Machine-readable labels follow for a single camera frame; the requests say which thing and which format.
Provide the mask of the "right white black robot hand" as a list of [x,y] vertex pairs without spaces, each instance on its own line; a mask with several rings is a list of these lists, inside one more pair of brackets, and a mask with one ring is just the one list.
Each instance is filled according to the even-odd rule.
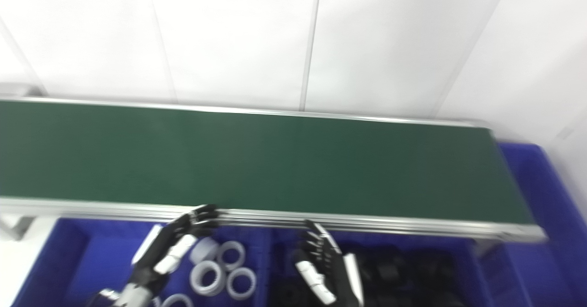
[[325,307],[362,307],[363,284],[354,253],[343,253],[330,232],[320,223],[304,220],[306,230],[293,260],[296,271],[310,292]]

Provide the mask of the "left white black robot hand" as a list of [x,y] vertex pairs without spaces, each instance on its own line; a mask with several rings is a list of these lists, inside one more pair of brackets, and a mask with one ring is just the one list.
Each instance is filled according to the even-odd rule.
[[204,204],[163,226],[135,263],[128,282],[151,288],[162,284],[199,239],[212,236],[219,215],[215,204]]

